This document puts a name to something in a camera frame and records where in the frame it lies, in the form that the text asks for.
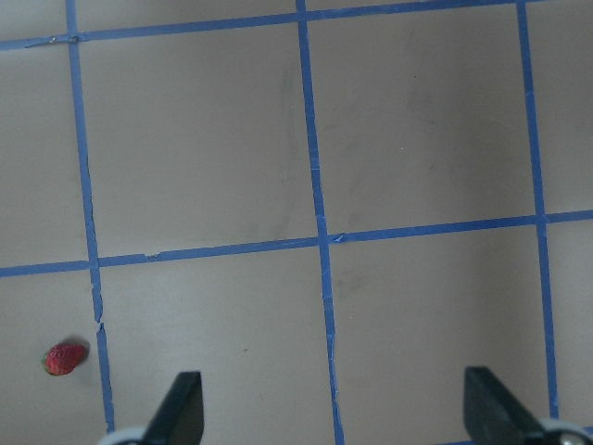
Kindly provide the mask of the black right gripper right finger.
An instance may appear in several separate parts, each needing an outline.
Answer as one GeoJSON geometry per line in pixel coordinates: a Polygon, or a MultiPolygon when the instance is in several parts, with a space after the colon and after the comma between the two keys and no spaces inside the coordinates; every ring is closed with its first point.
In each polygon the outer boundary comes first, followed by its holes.
{"type": "Polygon", "coordinates": [[[464,427],[475,444],[590,444],[584,428],[537,419],[485,366],[464,370],[464,427]]]}

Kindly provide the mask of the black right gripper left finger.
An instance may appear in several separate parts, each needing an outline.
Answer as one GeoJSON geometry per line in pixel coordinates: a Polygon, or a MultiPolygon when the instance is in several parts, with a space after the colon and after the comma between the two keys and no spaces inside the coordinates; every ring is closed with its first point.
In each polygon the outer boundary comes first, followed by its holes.
{"type": "Polygon", "coordinates": [[[144,444],[198,445],[205,429],[199,371],[177,374],[143,434],[144,444]]]}

